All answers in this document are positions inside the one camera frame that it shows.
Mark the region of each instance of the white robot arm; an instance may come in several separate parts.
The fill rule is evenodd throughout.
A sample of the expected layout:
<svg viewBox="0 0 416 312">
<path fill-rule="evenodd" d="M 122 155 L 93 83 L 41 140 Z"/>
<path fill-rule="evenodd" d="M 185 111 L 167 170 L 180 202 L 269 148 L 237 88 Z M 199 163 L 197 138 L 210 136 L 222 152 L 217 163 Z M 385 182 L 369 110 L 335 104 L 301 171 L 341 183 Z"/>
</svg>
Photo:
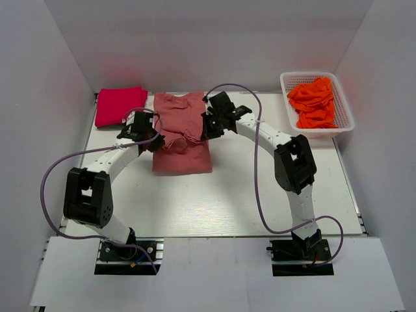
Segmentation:
<svg viewBox="0 0 416 312">
<path fill-rule="evenodd" d="M 250 109 L 244 106 L 235 108 L 225 92 L 210 97 L 209 101 L 211 107 L 202 114 L 202 140 L 221 137 L 228 129 L 255 141 L 256 116 Z M 135 112 L 130 115 L 116 144 L 149 139 L 156 133 L 152 121 L 152 114 Z M 134 231 L 112 213 L 111 183 L 143 151 L 155 151 L 163 144 L 163 136 L 160 136 L 150 145 L 108 151 L 86 168 L 71 169 L 66 185 L 64 216 L 116 242 L 134 244 Z M 307 139 L 304 136 L 293 138 L 262 122 L 259 145 L 274 158 L 276 180 L 287 193 L 293 226 L 314 220 L 312 183 L 317 169 Z M 292 231 L 292 239 L 300 254 L 306 254 L 321 240 L 321 234 L 316 222 L 311 222 Z"/>
</svg>

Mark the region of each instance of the black metal mount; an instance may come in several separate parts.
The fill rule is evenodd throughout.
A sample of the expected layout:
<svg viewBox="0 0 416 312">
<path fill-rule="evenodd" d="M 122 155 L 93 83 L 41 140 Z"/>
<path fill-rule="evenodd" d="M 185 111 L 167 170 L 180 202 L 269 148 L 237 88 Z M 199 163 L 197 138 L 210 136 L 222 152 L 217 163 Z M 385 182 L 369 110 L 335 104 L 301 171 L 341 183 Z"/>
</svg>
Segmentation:
<svg viewBox="0 0 416 312">
<path fill-rule="evenodd" d="M 315 266 L 316 263 L 331 258 L 331 250 L 326 239 L 320 240 L 308 254 L 299 254 L 293 240 L 278 239 L 270 241 L 266 248 L 272 253 L 273 276 L 329 276 L 333 275 L 331 263 Z"/>
<path fill-rule="evenodd" d="M 304 187 L 314 182 L 316 172 L 317 166 L 305 136 L 298 135 L 274 150 L 274 175 L 283 190 L 300 194 Z"/>
<path fill-rule="evenodd" d="M 92 189 L 91 196 L 83 190 Z M 66 179 L 64 200 L 65 218 L 99 228 L 106 226 L 112 216 L 110 176 L 104 171 L 89 172 L 86 168 L 72 168 Z"/>
<path fill-rule="evenodd" d="M 134 142 L 142 142 L 153 138 L 157 131 L 153 128 L 153 114 L 150 112 L 135 112 L 133 123 L 126 125 L 117 138 L 129 138 Z M 148 144 L 139 145 L 139 153 L 148 150 L 157 151 L 164 145 L 164 136 L 159 135 L 155 140 Z"/>
<path fill-rule="evenodd" d="M 314 250 L 315 246 L 322 240 L 322 234 L 320 229 L 317 229 L 315 234 L 305 239 L 301 239 L 298 235 L 291 232 L 293 246 L 296 247 L 298 254 L 302 257 L 306 257 Z"/>
<path fill-rule="evenodd" d="M 156 260 L 156 240 L 135 240 L 134 242 L 127 242 L 128 244 L 134 244 L 142 247 L 148 252 L 150 259 L 152 261 Z M 101 248 L 99 249 L 99 260 L 111 263 L 111 262 L 120 262 L 127 261 L 128 265 L 135 262 L 137 259 L 143 256 L 143 252 L 137 251 L 136 248 L 123 248 L 117 247 L 110 242 L 103 242 Z M 148 258 L 144 258 L 143 262 L 148 262 Z"/>
<path fill-rule="evenodd" d="M 244 114 L 252 112 L 244 105 L 235 108 L 224 91 L 210 97 L 209 103 L 211 106 L 207 108 L 208 113 L 201 114 L 203 121 L 201 140 L 219 138 L 224 134 L 225 129 L 237 132 L 235 122 Z"/>
</svg>

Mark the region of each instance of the white wall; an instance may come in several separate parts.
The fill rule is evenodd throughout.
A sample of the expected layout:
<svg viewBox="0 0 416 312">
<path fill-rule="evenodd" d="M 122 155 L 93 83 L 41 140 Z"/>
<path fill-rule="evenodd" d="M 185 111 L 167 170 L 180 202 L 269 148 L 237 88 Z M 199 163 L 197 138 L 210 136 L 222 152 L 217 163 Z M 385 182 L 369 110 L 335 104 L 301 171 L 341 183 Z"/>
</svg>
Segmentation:
<svg viewBox="0 0 416 312">
<path fill-rule="evenodd" d="M 372 0 L 45 0 L 85 77 L 103 87 L 277 90 L 335 71 Z"/>
<path fill-rule="evenodd" d="M 359 208 L 416 311 L 416 2 L 375 0 L 337 76 L 356 121 L 338 141 Z"/>
<path fill-rule="evenodd" d="M 26 311 L 51 231 L 40 180 L 86 139 L 94 95 L 42 0 L 0 3 L 0 311 Z M 68 161 L 51 176 L 49 210 L 62 216 Z"/>
</svg>

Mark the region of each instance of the orange cloth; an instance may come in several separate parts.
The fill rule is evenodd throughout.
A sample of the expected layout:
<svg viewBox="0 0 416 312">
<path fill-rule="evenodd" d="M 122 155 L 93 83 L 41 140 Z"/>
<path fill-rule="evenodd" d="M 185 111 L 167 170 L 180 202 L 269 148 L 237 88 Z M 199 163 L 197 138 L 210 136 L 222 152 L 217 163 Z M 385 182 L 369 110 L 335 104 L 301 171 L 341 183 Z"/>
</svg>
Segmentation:
<svg viewBox="0 0 416 312">
<path fill-rule="evenodd" d="M 333 124 L 335 109 L 329 78 L 316 78 L 313 83 L 298 84 L 287 95 L 299 114 L 298 128 L 338 128 Z"/>
</svg>

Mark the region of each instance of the folded towel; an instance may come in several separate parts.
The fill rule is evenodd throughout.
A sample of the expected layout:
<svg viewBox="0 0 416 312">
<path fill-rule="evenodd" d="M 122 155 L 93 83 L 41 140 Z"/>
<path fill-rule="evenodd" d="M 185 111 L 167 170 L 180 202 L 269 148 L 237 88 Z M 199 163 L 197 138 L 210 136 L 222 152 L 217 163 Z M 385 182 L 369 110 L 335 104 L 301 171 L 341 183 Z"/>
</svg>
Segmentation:
<svg viewBox="0 0 416 312">
<path fill-rule="evenodd" d="M 96 127 L 122 124 L 125 113 L 144 107 L 148 92 L 140 86 L 124 89 L 101 89 L 98 94 Z"/>
</svg>

